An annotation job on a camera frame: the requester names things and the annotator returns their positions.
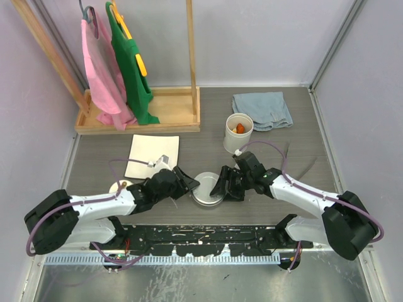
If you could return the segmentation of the round metal tin lid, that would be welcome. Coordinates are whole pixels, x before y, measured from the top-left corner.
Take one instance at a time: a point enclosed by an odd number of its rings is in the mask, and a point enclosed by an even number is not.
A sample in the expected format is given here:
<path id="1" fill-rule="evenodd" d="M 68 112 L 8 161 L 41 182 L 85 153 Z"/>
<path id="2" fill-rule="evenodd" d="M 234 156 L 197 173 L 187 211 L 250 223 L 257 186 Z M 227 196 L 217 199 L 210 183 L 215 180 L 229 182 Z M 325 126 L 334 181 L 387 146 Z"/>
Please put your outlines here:
<path id="1" fill-rule="evenodd" d="M 200 182 L 200 185 L 192 190 L 192 197 L 209 199 L 209 198 L 222 198 L 220 196 L 210 197 L 210 192 L 216 184 L 219 175 L 213 172 L 202 172 L 198 174 L 195 179 Z"/>

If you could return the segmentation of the white lid brown handle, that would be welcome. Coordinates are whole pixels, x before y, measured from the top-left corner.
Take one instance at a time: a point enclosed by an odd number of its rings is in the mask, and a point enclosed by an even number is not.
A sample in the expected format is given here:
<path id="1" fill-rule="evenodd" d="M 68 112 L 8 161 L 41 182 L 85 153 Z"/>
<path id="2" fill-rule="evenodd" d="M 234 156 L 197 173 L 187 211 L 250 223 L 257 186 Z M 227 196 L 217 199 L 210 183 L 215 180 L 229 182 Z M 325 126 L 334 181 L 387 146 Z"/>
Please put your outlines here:
<path id="1" fill-rule="evenodd" d="M 118 192 L 118 191 L 120 191 L 121 189 L 125 189 L 125 188 L 127 188 L 128 186 L 131 186 L 132 184 L 133 184 L 133 183 L 132 183 L 131 181 L 128 181 L 128 180 L 126 180 L 126 179 L 119 180 L 119 181 L 117 181 L 117 182 L 115 182 L 115 183 L 113 183 L 113 184 L 111 185 L 111 187 L 109 188 L 109 193 Z"/>

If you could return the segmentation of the white cylindrical container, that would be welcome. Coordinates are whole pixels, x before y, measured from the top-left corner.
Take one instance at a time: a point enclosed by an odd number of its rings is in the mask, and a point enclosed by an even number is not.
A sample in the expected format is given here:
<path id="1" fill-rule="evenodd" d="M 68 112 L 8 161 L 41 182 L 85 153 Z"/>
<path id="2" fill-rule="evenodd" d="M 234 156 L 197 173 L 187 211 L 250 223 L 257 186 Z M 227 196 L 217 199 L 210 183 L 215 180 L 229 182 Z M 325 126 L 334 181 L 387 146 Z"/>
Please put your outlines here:
<path id="1" fill-rule="evenodd" d="M 235 130 L 241 124 L 244 127 L 243 133 L 235 133 Z M 253 132 L 253 120 L 243 113 L 234 113 L 230 115 L 225 122 L 224 149 L 233 154 L 237 149 L 249 142 Z"/>

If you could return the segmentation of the metal tongs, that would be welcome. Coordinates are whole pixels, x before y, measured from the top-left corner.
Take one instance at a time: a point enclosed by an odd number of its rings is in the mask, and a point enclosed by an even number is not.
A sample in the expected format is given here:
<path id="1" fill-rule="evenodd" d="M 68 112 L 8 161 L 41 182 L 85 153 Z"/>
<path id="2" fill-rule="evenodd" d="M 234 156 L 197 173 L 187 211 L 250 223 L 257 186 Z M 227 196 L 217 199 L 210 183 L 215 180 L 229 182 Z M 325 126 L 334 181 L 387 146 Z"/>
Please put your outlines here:
<path id="1" fill-rule="evenodd" d="M 290 144 L 291 141 L 286 142 L 285 144 L 285 148 L 284 148 L 284 154 L 285 154 L 285 158 L 288 158 L 288 153 L 289 153 L 289 149 L 290 149 Z M 303 171 L 298 175 L 295 176 L 294 179 L 296 180 L 301 180 L 301 178 L 303 178 L 304 175 L 306 175 L 306 173 L 308 173 L 309 170 L 311 170 L 311 168 L 313 168 L 314 164 L 317 162 L 318 157 L 314 157 L 309 164 L 303 169 Z"/>

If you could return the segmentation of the blue cloth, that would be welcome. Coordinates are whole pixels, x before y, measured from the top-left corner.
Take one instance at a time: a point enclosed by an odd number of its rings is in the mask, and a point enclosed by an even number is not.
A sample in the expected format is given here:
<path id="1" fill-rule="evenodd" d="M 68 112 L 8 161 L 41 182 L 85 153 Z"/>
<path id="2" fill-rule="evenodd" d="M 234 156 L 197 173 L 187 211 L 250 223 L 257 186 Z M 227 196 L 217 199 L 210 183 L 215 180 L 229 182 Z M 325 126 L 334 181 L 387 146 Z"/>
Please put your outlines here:
<path id="1" fill-rule="evenodd" d="M 293 119 L 282 92 L 254 92 L 232 96 L 234 113 L 248 115 L 255 131 L 270 131 L 293 126 Z"/>

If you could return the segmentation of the round metal tin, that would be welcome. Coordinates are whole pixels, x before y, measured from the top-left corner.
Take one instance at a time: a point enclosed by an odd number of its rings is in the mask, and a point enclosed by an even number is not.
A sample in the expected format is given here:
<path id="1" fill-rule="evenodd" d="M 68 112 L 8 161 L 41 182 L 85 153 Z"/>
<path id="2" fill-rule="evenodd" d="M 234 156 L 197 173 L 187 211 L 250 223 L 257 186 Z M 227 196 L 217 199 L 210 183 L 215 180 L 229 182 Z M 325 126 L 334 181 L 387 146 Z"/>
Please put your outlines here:
<path id="1" fill-rule="evenodd" d="M 205 207 L 205 208 L 213 208 L 218 206 L 220 203 L 223 202 L 223 198 L 209 198 L 209 199 L 202 199 L 202 198 L 196 198 L 193 197 L 195 200 L 196 204 L 199 206 Z"/>

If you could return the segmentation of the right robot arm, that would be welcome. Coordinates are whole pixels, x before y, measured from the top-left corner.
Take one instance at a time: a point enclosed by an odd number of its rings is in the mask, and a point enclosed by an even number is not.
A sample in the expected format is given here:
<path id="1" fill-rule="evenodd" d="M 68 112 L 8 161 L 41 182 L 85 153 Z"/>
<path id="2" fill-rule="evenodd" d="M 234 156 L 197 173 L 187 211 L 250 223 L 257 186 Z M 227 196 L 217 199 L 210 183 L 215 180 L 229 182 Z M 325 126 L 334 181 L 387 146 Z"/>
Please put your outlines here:
<path id="1" fill-rule="evenodd" d="M 295 215 L 278 224 L 276 240 L 284 248 L 298 241 L 329 245 L 346 260 L 355 260 L 380 231 L 359 197 L 321 191 L 308 186 L 283 171 L 266 169 L 252 152 L 233 156 L 236 167 L 223 166 L 211 197 L 243 201 L 247 190 L 293 204 L 314 215 L 299 220 Z"/>

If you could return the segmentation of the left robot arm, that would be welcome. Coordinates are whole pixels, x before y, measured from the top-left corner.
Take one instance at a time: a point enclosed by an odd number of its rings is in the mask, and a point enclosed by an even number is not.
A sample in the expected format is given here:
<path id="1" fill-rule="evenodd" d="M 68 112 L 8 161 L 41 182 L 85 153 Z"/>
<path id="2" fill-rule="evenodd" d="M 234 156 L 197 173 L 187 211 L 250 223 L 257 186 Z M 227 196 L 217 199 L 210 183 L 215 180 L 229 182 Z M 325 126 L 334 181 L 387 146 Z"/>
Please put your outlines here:
<path id="1" fill-rule="evenodd" d="M 178 166 L 170 167 L 165 155 L 155 162 L 139 163 L 154 170 L 154 175 L 127 187 L 117 181 L 115 192 L 75 196 L 58 189 L 49 194 L 24 217 L 29 233 L 26 254 L 45 255 L 72 243 L 107 244 L 120 249 L 126 234 L 113 217 L 149 211 L 163 199 L 177 200 L 200 185 Z"/>

